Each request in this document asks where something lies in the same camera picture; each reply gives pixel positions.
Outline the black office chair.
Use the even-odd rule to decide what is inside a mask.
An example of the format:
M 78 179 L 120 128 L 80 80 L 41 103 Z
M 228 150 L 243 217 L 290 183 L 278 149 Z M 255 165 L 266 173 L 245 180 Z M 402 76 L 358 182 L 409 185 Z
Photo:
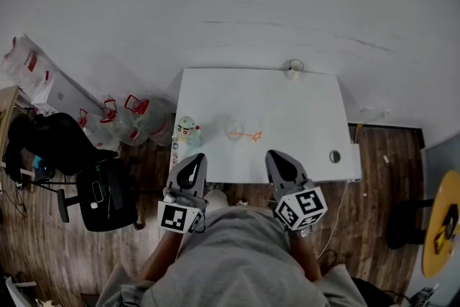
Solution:
M 132 187 L 132 166 L 139 160 L 123 161 L 117 152 L 96 148 L 74 118 L 66 113 L 38 115 L 30 119 L 19 114 L 12 119 L 3 156 L 6 174 L 16 183 L 27 180 L 21 172 L 22 151 L 26 150 L 65 176 L 75 177 L 77 194 L 67 197 L 56 191 L 63 222 L 70 221 L 68 208 L 78 204 L 87 230 L 108 232 L 125 226 L 139 230 L 138 212 Z

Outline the dark grey slim case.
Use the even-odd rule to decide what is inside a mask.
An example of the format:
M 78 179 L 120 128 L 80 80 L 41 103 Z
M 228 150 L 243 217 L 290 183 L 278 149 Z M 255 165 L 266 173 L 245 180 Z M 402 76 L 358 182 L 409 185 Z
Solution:
M 122 209 L 124 206 L 124 202 L 119 175 L 115 169 L 108 169 L 107 177 L 109 182 L 109 188 L 111 191 L 112 201 L 114 203 L 114 208 L 116 210 Z

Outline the person's light trousers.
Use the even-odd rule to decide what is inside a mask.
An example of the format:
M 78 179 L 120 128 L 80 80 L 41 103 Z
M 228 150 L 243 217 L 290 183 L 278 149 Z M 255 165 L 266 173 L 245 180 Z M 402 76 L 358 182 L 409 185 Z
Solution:
M 227 195 L 219 189 L 209 191 L 204 199 L 208 202 L 206 207 L 207 212 L 224 209 L 229 206 Z

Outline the black stool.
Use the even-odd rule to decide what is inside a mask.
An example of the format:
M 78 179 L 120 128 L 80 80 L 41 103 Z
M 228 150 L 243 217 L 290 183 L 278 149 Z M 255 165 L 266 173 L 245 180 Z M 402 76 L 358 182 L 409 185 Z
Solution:
M 416 225 L 418 210 L 431 207 L 433 199 L 401 201 L 390 213 L 385 230 L 385 241 L 390 249 L 399 249 L 406 244 L 423 245 L 426 230 Z

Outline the orange stirring stick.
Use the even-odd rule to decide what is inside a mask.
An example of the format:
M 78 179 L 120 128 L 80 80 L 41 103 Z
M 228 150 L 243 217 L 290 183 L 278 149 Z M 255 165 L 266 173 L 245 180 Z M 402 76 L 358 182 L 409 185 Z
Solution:
M 256 132 L 254 134 L 245 134 L 242 132 L 229 132 L 229 136 L 232 139 L 239 139 L 242 137 L 250 138 L 253 142 L 257 142 L 259 139 L 262 138 L 262 131 Z

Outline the cartoon figure bottle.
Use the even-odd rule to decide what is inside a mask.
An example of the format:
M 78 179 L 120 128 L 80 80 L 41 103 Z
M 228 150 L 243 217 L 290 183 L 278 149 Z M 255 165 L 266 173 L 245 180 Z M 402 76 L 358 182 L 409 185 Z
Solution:
M 189 148 L 198 148 L 202 145 L 201 127 L 190 116 L 183 116 L 175 125 L 173 137 L 184 142 Z

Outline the black smartphone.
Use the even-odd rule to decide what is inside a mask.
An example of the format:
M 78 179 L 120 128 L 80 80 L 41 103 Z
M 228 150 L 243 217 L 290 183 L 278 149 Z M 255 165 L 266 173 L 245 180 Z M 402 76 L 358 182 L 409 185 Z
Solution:
M 98 180 L 92 182 L 91 184 L 93 189 L 93 195 L 96 203 L 100 203 L 105 199 L 106 192 L 104 185 L 101 184 Z

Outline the clear glass cup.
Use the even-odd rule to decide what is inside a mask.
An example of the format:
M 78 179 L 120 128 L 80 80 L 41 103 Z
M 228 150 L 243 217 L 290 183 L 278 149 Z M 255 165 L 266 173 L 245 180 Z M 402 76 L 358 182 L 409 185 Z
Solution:
M 228 120 L 224 127 L 224 133 L 231 141 L 236 141 L 243 137 L 244 126 L 238 120 Z

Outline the white table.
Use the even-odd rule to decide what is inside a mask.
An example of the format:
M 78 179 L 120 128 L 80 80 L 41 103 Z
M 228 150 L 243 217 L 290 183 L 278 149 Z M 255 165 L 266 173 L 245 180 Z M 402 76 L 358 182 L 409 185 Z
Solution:
M 203 153 L 209 182 L 266 183 L 269 150 L 294 157 L 315 182 L 353 177 L 349 127 L 333 75 L 303 73 L 299 81 L 291 81 L 280 70 L 187 69 L 177 115 L 193 118 L 202 137 L 198 148 L 178 142 L 179 159 Z M 231 141 L 224 133 L 231 119 L 243 124 L 245 134 L 262 131 L 262 138 Z M 332 150 L 340 152 L 339 163 L 330 161 Z

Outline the sticker strip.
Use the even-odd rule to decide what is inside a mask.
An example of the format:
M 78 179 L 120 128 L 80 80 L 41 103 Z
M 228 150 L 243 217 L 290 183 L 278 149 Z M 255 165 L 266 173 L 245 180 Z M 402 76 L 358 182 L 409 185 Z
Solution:
M 170 169 L 173 169 L 179 162 L 179 143 L 177 140 L 174 140 L 172 142 L 170 154 Z

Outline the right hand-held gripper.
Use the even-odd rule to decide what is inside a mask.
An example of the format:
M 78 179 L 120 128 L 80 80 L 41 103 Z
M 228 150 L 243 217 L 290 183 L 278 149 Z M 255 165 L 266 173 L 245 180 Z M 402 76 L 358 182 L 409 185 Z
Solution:
M 265 156 L 269 182 L 275 191 L 285 191 L 276 199 L 275 217 L 291 232 L 317 223 L 328 211 L 323 192 L 308 179 L 302 164 L 294 157 L 278 150 Z

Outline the person's right forearm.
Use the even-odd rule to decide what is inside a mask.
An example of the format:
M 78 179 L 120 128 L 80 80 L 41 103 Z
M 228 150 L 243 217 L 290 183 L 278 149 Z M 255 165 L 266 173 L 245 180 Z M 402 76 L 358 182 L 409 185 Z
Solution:
M 321 278 L 321 270 L 316 259 L 316 254 L 313 249 L 311 236 L 301 239 L 288 238 L 290 243 L 290 255 L 301 266 L 305 277 L 311 281 L 317 281 Z

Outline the person's grey shirt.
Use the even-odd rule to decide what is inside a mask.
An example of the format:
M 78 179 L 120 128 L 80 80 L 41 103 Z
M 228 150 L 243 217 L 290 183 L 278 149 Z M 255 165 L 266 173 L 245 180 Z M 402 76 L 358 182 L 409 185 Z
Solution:
M 212 211 L 205 230 L 183 237 L 176 261 L 156 283 L 117 266 L 97 307 L 367 307 L 343 265 L 309 281 L 269 211 Z

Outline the person's left forearm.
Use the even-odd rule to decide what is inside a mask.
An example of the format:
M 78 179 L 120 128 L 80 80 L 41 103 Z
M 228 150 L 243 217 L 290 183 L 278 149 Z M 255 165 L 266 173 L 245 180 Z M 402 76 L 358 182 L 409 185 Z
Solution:
M 154 252 L 144 263 L 139 278 L 156 283 L 167 272 L 178 256 L 183 234 L 166 231 Z

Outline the white drawer cabinet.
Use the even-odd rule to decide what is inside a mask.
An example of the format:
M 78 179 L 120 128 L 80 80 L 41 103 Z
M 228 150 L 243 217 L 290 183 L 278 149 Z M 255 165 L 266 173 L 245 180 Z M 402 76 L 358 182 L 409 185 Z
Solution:
M 355 144 L 355 143 L 351 144 L 351 153 L 352 153 L 352 162 L 353 162 L 353 169 L 354 169 L 354 174 L 353 174 L 351 181 L 354 183 L 358 183 L 362 180 L 362 162 L 361 162 L 359 144 Z

